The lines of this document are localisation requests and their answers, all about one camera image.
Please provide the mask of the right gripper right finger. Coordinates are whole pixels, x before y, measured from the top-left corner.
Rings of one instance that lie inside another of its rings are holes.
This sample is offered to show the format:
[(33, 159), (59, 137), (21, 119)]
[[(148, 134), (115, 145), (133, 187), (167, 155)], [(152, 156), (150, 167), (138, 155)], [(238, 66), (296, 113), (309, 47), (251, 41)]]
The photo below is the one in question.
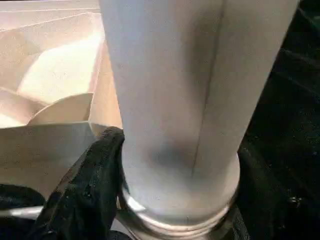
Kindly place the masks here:
[(238, 150), (240, 181), (236, 240), (318, 240), (320, 203), (286, 169), (266, 161), (251, 143)]

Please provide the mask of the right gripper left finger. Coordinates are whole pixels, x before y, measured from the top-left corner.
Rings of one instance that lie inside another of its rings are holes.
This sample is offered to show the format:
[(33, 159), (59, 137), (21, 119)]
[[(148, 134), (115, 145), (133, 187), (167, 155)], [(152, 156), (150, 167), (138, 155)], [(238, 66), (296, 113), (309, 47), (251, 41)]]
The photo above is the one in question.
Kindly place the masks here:
[(123, 130), (108, 127), (64, 175), (28, 240), (123, 240), (111, 230), (120, 191)]

